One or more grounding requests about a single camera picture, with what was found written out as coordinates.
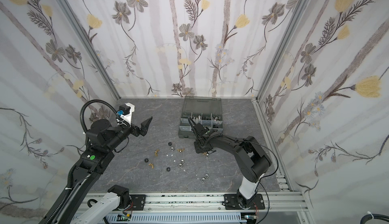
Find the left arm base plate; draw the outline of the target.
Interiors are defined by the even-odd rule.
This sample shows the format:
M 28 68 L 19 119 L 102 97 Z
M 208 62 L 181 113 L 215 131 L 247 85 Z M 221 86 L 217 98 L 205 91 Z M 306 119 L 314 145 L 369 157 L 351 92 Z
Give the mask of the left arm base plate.
M 146 201 L 146 195 L 130 195 L 131 204 L 128 210 L 131 211 L 143 211 Z

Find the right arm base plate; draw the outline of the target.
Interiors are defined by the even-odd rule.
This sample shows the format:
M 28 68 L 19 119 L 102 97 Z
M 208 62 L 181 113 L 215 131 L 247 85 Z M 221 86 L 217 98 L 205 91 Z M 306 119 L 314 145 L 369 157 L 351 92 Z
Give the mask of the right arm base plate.
M 224 194 L 222 205 L 226 210 L 264 210 L 265 203 L 261 194 L 245 199 L 241 194 Z

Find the green compartment organizer box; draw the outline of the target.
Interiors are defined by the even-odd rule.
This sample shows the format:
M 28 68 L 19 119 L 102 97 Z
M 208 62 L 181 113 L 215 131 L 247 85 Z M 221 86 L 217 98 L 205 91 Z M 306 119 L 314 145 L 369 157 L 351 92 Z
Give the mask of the green compartment organizer box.
M 189 119 L 204 127 L 223 132 L 223 116 L 221 98 L 185 97 L 181 112 L 178 137 L 194 139 Z

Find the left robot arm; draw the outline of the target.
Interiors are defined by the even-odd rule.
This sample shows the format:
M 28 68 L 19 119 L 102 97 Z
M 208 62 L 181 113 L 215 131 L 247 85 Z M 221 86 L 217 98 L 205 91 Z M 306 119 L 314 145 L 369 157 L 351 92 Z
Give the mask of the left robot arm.
M 85 110 L 94 103 L 106 105 L 114 112 L 117 126 L 112 126 L 108 119 L 99 119 L 90 128 L 85 124 Z M 66 187 L 61 192 L 50 210 L 41 220 L 42 224 L 69 224 L 89 190 L 105 172 L 116 153 L 116 148 L 130 135 L 145 136 L 152 118 L 141 123 L 132 124 L 132 114 L 135 107 L 126 103 L 115 109 L 103 100 L 90 100 L 80 110 L 80 123 L 85 133 L 86 150 L 79 160 L 71 167 Z

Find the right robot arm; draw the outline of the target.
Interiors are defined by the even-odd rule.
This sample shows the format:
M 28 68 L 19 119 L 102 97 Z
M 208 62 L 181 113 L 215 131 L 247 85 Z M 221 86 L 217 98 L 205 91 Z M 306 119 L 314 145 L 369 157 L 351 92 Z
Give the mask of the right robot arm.
M 206 128 L 191 118 L 188 121 L 196 137 L 194 147 L 198 154 L 212 154 L 215 152 L 215 148 L 224 150 L 234 156 L 243 175 L 235 200 L 226 200 L 224 202 L 225 207 L 250 209 L 253 205 L 258 205 L 259 201 L 256 200 L 257 187 L 261 179 L 266 177 L 265 174 L 272 165 L 271 158 L 264 150 L 266 146 L 259 144 L 251 136 L 233 138 L 218 133 L 214 129 Z

